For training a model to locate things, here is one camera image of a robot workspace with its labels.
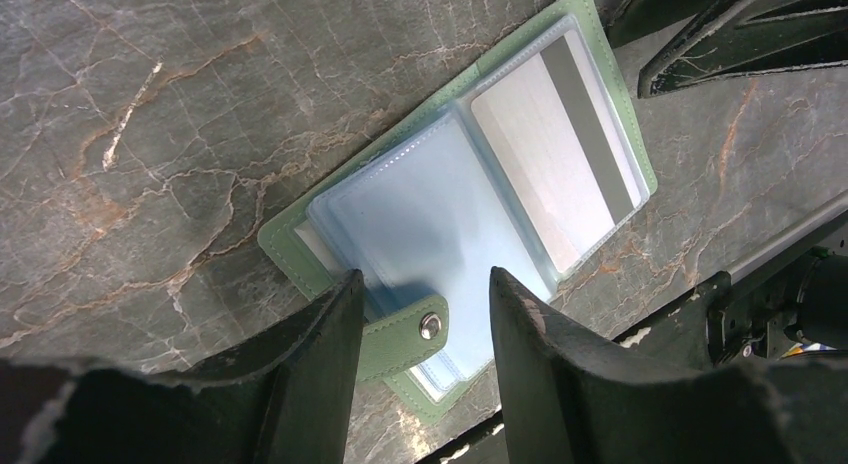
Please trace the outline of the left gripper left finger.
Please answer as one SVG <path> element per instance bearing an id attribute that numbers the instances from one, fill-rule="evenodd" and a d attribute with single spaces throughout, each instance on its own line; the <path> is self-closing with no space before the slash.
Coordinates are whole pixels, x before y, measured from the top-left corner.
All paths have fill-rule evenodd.
<path id="1" fill-rule="evenodd" d="M 183 371 L 1 362 L 5 463 L 339 463 L 363 337 L 359 271 Z"/>

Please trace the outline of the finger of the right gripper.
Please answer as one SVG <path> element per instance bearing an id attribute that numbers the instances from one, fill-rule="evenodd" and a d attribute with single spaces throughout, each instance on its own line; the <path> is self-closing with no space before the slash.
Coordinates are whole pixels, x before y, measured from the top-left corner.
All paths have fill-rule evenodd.
<path id="1" fill-rule="evenodd" d="M 715 0 L 640 71 L 638 95 L 847 64 L 847 0 Z"/>
<path id="2" fill-rule="evenodd" d="M 613 49 L 701 14 L 718 0 L 624 0 L 607 26 Z"/>

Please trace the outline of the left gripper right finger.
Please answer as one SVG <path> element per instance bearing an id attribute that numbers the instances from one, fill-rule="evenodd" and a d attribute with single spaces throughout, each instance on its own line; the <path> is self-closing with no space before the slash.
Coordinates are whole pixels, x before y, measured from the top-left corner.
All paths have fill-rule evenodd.
<path id="1" fill-rule="evenodd" d="M 513 463 L 843 463 L 847 362 L 743 361 L 711 371 L 624 348 L 490 275 Z"/>

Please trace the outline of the green card holder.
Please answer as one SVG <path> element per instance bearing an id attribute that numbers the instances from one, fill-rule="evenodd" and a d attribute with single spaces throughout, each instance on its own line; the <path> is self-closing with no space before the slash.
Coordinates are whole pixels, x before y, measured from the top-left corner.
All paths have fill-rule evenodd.
<path id="1" fill-rule="evenodd" d="M 307 298 L 357 269 L 366 329 L 357 377 L 385 382 L 424 423 L 440 420 L 493 359 L 489 273 L 504 267 L 550 301 L 553 271 L 474 122 L 472 92 L 553 29 L 583 33 L 647 179 L 657 180 L 594 0 L 557 0 L 260 230 Z"/>

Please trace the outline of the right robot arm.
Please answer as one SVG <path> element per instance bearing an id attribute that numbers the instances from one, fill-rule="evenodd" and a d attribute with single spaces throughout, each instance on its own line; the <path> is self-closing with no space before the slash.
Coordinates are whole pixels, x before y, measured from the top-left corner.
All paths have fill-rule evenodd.
<path id="1" fill-rule="evenodd" d="M 620 46 L 684 20 L 641 70 L 642 98 L 730 78 L 843 67 L 847 0 L 624 0 Z M 617 337 L 696 369 L 847 350 L 847 197 L 839 194 Z"/>

